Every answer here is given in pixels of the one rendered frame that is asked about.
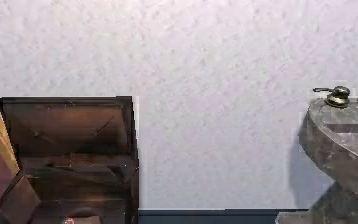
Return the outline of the dark brown wooden cabinet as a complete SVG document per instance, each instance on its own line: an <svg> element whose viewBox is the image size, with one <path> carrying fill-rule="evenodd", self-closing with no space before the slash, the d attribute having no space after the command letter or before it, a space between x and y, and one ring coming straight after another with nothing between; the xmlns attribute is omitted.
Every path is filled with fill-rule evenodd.
<svg viewBox="0 0 358 224"><path fill-rule="evenodd" d="M139 224L133 100L1 97L18 169L1 224Z"/></svg>

